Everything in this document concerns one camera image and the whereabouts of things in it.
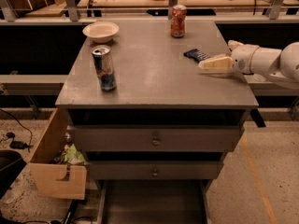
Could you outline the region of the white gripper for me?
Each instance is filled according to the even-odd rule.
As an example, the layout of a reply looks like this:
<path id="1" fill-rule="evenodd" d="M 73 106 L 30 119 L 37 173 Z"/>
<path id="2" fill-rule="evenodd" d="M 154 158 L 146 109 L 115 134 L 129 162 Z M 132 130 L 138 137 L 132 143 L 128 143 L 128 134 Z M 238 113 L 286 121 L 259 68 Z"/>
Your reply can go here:
<path id="1" fill-rule="evenodd" d="M 228 56 L 208 58 L 201 61 L 198 66 L 204 71 L 227 72 L 234 65 L 234 70 L 243 74 L 251 74 L 251 61 L 258 45 L 243 44 L 234 40 L 228 41 L 231 58 Z"/>

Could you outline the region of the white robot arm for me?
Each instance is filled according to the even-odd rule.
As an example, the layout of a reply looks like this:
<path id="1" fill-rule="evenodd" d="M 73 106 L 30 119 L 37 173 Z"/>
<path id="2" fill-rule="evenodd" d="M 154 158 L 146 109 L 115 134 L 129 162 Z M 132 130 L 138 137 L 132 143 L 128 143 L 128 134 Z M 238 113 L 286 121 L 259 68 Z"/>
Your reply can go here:
<path id="1" fill-rule="evenodd" d="M 224 54 L 201 61 L 198 66 L 207 74 L 254 74 L 288 89 L 299 87 L 299 43 L 285 49 L 270 49 L 259 45 L 228 42 L 231 55 Z"/>

